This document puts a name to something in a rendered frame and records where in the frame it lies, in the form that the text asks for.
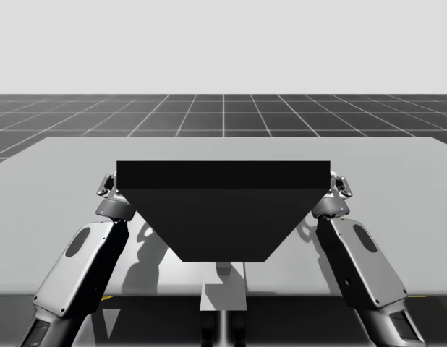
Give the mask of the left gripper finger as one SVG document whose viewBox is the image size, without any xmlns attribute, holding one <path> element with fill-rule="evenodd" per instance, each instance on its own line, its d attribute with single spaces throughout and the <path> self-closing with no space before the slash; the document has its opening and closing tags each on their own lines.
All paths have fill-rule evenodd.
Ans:
<svg viewBox="0 0 447 347">
<path fill-rule="evenodd" d="M 116 192 L 116 174 L 105 175 L 96 194 L 100 197 L 113 197 Z"/>
</svg>

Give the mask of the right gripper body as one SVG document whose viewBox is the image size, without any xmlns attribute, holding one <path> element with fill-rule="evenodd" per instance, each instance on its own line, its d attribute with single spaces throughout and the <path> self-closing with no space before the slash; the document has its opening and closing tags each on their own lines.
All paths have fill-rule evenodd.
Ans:
<svg viewBox="0 0 447 347">
<path fill-rule="evenodd" d="M 340 218 L 350 214 L 350 209 L 340 195 L 340 193 L 332 189 L 325 194 L 317 205 L 312 209 L 312 215 L 318 219 L 324 218 Z"/>
</svg>

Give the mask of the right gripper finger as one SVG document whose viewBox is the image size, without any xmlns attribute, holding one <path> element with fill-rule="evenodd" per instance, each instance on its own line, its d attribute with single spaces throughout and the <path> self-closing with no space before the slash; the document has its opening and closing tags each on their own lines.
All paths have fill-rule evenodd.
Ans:
<svg viewBox="0 0 447 347">
<path fill-rule="evenodd" d="M 349 199 L 352 197 L 352 191 L 344 176 L 338 175 L 336 172 L 331 172 L 331 188 L 332 193 L 337 193 L 342 199 Z"/>
</svg>

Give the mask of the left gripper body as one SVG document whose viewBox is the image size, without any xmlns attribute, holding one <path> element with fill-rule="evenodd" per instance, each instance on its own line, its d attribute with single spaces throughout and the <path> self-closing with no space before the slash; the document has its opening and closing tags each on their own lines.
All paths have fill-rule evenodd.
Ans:
<svg viewBox="0 0 447 347">
<path fill-rule="evenodd" d="M 113 188 L 104 197 L 98 206 L 98 214 L 112 220 L 131 221 L 135 215 L 135 208 L 125 199 L 125 197 Z"/>
</svg>

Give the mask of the black screen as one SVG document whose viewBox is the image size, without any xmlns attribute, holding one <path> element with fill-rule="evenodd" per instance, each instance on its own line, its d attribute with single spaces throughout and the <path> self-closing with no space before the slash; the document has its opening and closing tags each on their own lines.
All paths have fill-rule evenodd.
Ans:
<svg viewBox="0 0 447 347">
<path fill-rule="evenodd" d="M 264 262 L 330 187 L 321 160 L 123 160 L 119 192 L 184 262 Z"/>
</svg>

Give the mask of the grey stand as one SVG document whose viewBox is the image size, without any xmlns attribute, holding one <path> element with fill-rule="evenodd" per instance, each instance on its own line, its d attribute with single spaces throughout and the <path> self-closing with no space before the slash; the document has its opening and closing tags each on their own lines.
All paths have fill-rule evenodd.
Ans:
<svg viewBox="0 0 447 347">
<path fill-rule="evenodd" d="M 200 310 L 246 311 L 246 291 L 243 262 L 207 263 L 203 274 Z"/>
</svg>

